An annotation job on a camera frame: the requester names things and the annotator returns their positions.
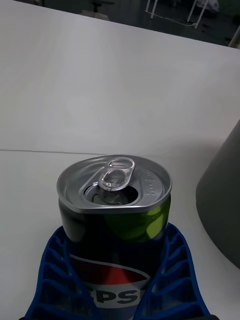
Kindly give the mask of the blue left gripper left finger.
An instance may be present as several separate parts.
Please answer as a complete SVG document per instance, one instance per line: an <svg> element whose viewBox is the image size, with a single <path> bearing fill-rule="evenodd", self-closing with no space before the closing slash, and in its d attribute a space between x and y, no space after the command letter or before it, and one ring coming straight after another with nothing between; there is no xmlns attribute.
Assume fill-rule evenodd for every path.
<svg viewBox="0 0 240 320"><path fill-rule="evenodd" d="M24 318L100 319L97 307L70 263L63 227L59 227L47 242L40 261L35 294Z"/></svg>

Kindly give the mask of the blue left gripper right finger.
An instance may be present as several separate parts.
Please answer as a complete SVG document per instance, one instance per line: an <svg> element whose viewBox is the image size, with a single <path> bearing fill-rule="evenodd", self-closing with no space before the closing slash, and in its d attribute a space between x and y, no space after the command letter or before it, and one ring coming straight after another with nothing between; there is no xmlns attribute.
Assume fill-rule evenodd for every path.
<svg viewBox="0 0 240 320"><path fill-rule="evenodd" d="M135 320L210 320L201 296L192 255L182 233L166 229L164 259L143 294Z"/></svg>

